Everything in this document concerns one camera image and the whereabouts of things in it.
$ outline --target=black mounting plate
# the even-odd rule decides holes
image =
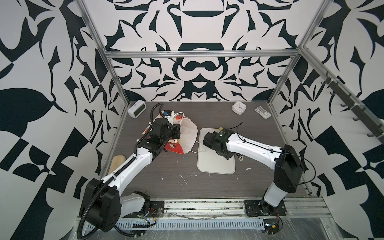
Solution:
[[[156,210],[154,214],[154,217],[156,217],[160,212],[163,212],[162,209],[164,209],[164,201],[150,201],[149,208],[153,208]],[[151,213],[152,211],[149,211],[148,217],[152,217]],[[124,216],[124,218],[133,218],[133,217],[137,217],[137,213],[131,213]]]
[[[245,213],[248,217],[263,217],[266,216],[261,212],[261,206],[259,205],[260,200],[245,200]],[[271,216],[277,216],[276,213],[279,213],[279,216],[285,216],[285,204],[283,201],[276,207],[275,211]]]

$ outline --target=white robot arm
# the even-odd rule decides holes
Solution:
[[[248,216],[256,217],[273,213],[288,193],[296,192],[303,173],[301,161],[293,147],[275,147],[247,139],[232,130],[207,133],[203,144],[229,159],[234,154],[257,160],[275,171],[275,177],[259,206]]]
[[[109,231],[115,226],[120,217],[131,213],[145,215],[149,208],[149,196],[135,192],[129,196],[121,197],[122,192],[134,177],[148,164],[150,164],[164,149],[170,139],[180,138],[180,125],[173,124],[173,112],[165,110],[159,112],[162,118],[153,121],[151,110],[151,129],[138,141],[132,154],[119,168],[101,180],[92,179],[86,186],[79,215],[77,237],[86,239],[96,230]],[[244,155],[255,159],[275,171],[275,178],[263,199],[256,207],[251,217],[269,215],[275,211],[287,193],[296,192],[301,174],[301,162],[291,146],[284,148],[262,144],[247,139],[232,130],[221,129],[219,133],[207,133],[203,144],[216,151],[217,154],[229,159],[234,154]],[[81,229],[84,222],[95,226],[95,230],[83,236]]]

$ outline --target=gray wooden table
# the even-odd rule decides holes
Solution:
[[[136,139],[142,136],[141,133],[148,126],[150,109],[154,104],[156,103],[148,102],[147,109],[136,119],[127,116],[114,156],[129,157],[133,153]],[[273,146],[284,145],[274,119],[272,117],[263,119],[255,112],[258,106],[269,110],[265,102],[246,102],[247,109],[242,115],[232,111],[232,104],[229,102],[164,102],[163,110],[184,112],[196,124],[198,130],[204,127],[234,127],[243,121],[238,131],[244,137]],[[197,149],[198,143],[192,150],[197,152]],[[196,164],[196,153],[189,152],[181,155],[162,152],[133,179],[123,195],[129,195],[138,190],[157,199],[262,197],[273,181],[273,170],[248,157],[244,157],[243,161],[235,157],[236,171],[232,175],[200,172]],[[307,194],[304,188],[299,186],[295,194],[288,196],[302,197]]]

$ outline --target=black and white patterned wall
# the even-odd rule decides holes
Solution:
[[[309,50],[384,119],[384,2],[335,0]]]
[[[108,51],[295,49],[318,0],[86,0]],[[114,59],[130,100],[268,100],[288,57]]]
[[[268,100],[289,57],[134,58],[112,64],[130,100]]]
[[[380,0],[335,0],[309,49],[383,119],[383,19]],[[344,237],[384,237],[384,146],[301,58],[273,103],[288,143],[316,168],[311,182]],[[308,168],[308,180],[314,169]]]
[[[72,0],[0,3],[1,239],[60,239],[124,102]]]

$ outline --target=plastic bag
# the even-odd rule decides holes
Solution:
[[[174,124],[180,124],[180,139],[169,141],[165,146],[165,149],[171,152],[186,154],[195,144],[197,126],[191,121],[191,119],[182,115],[176,115]]]

